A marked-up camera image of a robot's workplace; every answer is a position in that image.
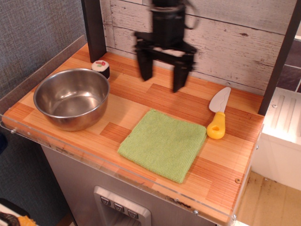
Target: toy knife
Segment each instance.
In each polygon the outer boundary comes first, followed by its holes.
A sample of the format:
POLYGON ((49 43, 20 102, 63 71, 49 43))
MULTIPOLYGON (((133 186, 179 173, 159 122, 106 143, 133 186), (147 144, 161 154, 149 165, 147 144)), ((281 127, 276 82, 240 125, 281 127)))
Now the toy knife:
POLYGON ((211 100, 209 109, 215 112, 213 121, 207 126, 207 135, 213 139, 221 139, 225 135, 225 108, 231 92, 230 87, 220 90, 211 100))

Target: wooden floor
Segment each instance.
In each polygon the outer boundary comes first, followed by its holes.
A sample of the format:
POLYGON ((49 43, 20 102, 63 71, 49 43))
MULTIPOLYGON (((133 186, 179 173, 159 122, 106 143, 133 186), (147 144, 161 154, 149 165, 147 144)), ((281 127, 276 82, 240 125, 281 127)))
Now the wooden floor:
POLYGON ((237 216, 249 226, 301 226, 301 191, 251 172, 237 216))

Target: button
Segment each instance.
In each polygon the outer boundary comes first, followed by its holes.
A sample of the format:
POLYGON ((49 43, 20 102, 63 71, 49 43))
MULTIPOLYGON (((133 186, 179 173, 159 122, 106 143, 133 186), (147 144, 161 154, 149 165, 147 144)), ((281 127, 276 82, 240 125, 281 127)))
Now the button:
POLYGON ((114 203, 114 207, 115 207, 115 209, 116 210, 118 210, 119 212, 124 212, 124 208, 123 208, 123 206, 121 206, 121 205, 119 205, 119 204, 117 204, 117 203, 114 203))
POLYGON ((111 202, 110 200, 100 196, 100 199, 102 200, 103 204, 107 205, 107 206, 111 206, 111 202))
POLYGON ((138 213, 132 211, 132 210, 127 210, 127 213, 130 217, 138 219, 138 213))

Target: microfiber cloth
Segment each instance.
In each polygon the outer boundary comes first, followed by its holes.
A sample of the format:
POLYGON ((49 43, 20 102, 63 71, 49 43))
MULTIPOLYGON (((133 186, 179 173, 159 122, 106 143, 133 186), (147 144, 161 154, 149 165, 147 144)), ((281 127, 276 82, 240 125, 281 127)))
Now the microfiber cloth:
POLYGON ((151 109, 122 142, 118 153, 182 183, 206 138, 206 128, 151 109))

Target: stainless steel bowl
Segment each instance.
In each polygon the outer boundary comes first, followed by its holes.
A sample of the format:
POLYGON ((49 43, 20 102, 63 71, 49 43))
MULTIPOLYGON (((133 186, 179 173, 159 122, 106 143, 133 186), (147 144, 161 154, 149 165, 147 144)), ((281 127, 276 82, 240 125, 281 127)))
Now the stainless steel bowl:
POLYGON ((67 131, 86 129, 104 114, 110 85, 98 72, 76 68, 55 73, 37 87, 37 109, 57 127, 67 131))

